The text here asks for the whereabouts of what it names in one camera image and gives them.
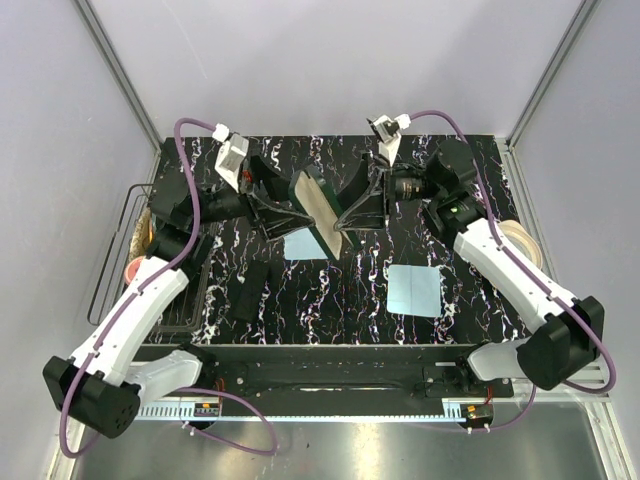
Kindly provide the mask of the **dark green glasses case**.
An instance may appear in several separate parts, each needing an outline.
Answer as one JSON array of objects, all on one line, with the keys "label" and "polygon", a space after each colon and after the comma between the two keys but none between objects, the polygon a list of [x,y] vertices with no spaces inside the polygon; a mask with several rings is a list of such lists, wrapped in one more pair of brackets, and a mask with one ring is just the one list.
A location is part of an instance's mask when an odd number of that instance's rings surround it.
[{"label": "dark green glasses case", "polygon": [[308,166],[295,172],[288,192],[292,205],[313,220],[310,233],[328,260],[338,261],[345,249],[359,246],[359,240],[353,233],[336,229],[335,225],[345,209],[317,167]]}]

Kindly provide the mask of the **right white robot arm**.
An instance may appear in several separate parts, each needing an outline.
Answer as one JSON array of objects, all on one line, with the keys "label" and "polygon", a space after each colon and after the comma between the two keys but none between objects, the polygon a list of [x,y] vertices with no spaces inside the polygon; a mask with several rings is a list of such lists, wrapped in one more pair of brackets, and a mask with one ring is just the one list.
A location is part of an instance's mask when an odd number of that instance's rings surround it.
[{"label": "right white robot arm", "polygon": [[455,387],[472,397],[490,381],[519,378],[550,391],[600,357],[604,307],[560,287],[516,249],[472,194],[476,174],[470,146],[457,139],[441,143],[423,165],[389,165],[363,153],[338,195],[344,211],[335,228],[381,229],[395,203],[426,201],[423,218],[431,235],[488,280],[529,332],[525,339],[468,351],[456,362]]}]

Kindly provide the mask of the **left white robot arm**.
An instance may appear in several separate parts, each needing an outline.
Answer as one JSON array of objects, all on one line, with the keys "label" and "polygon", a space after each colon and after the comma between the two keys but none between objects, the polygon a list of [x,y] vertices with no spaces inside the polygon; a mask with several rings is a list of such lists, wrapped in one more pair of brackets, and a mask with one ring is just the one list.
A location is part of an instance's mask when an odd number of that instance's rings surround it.
[{"label": "left white robot arm", "polygon": [[196,396],[214,388],[215,357],[193,345],[142,367],[132,362],[208,259],[213,238],[199,231],[201,225],[245,217],[267,241],[313,225],[311,217],[288,206],[290,183],[257,155],[242,162],[236,187],[200,189],[188,170],[171,171],[155,183],[149,208],[157,226],[131,283],[81,346],[44,366],[62,428],[74,419],[113,439],[142,406],[181,388]]}]

